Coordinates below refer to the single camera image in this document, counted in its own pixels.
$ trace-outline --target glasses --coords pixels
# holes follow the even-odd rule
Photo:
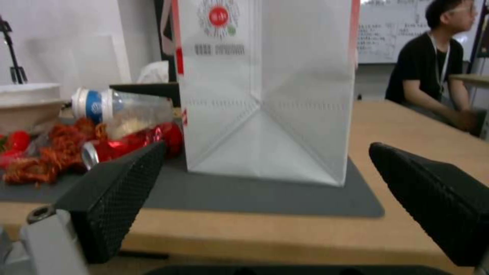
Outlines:
[[[476,14],[477,13],[477,7],[475,4],[472,4],[470,7],[460,7],[460,8],[454,8],[449,10],[448,12],[461,12],[461,11],[467,11],[469,14]]]

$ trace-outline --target black t-shirt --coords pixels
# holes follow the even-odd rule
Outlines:
[[[403,80],[419,80],[421,91],[440,101],[440,86],[437,81],[435,66],[438,66],[438,72],[441,75],[446,53],[439,50],[437,53],[435,54],[433,43],[427,33],[408,42],[399,54],[385,98],[397,103],[404,102]],[[463,57],[464,48],[455,39],[452,39],[444,82],[449,75],[462,73]]]

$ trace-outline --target textured gripper pad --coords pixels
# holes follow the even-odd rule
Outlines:
[[[489,188],[458,167],[373,143],[370,158],[392,194],[459,266],[476,266],[489,243]]]
[[[155,143],[100,163],[55,204],[70,212],[88,263],[105,263],[117,254],[156,182],[165,149]]]

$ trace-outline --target desk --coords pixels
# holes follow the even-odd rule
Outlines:
[[[450,79],[462,80],[465,84],[473,85],[478,88],[489,89],[489,75],[455,74],[451,75]],[[486,120],[484,121],[481,138],[489,142],[489,112],[486,116]]]
[[[230,260],[301,264],[413,264],[457,268],[389,192],[368,156],[381,141],[451,162],[489,183],[489,145],[390,102],[357,102],[350,157],[385,208],[379,219],[143,209],[122,249]],[[38,205],[0,203],[0,224],[17,233]]]
[[[465,84],[474,85],[481,88],[489,88],[489,76],[478,74],[454,74],[450,79],[462,80]]]

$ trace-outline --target bowl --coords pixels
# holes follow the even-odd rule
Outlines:
[[[60,98],[60,85],[56,83],[0,86],[0,108]]]
[[[0,86],[0,134],[47,131],[56,123],[64,102],[58,84]]]

